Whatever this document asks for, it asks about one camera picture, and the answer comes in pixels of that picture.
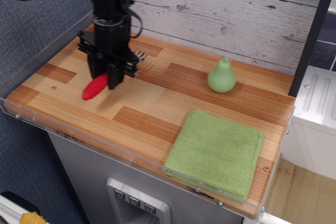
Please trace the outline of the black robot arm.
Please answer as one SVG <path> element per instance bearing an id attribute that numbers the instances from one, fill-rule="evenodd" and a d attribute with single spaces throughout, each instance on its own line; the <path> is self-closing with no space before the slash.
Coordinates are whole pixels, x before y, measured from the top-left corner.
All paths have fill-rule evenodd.
<path id="1" fill-rule="evenodd" d="M 107 74 L 113 90 L 125 75 L 135 77 L 140 59 L 129 48 L 133 0 L 92 0 L 94 31 L 78 33 L 79 50 L 87 54 L 93 79 Z"/>

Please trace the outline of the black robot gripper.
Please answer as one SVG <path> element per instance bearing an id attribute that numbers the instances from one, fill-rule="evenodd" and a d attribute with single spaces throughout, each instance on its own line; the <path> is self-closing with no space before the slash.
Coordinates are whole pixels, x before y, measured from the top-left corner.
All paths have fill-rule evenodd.
<path id="1" fill-rule="evenodd" d="M 118 22 L 94 18 L 94 31 L 79 31 L 79 50 L 88 56 L 88 65 L 92 79 L 107 72 L 108 88 L 113 90 L 123 82 L 124 71 L 120 66 L 106 64 L 118 59 L 122 62 L 136 63 L 129 48 L 131 38 L 131 19 L 122 18 Z"/>

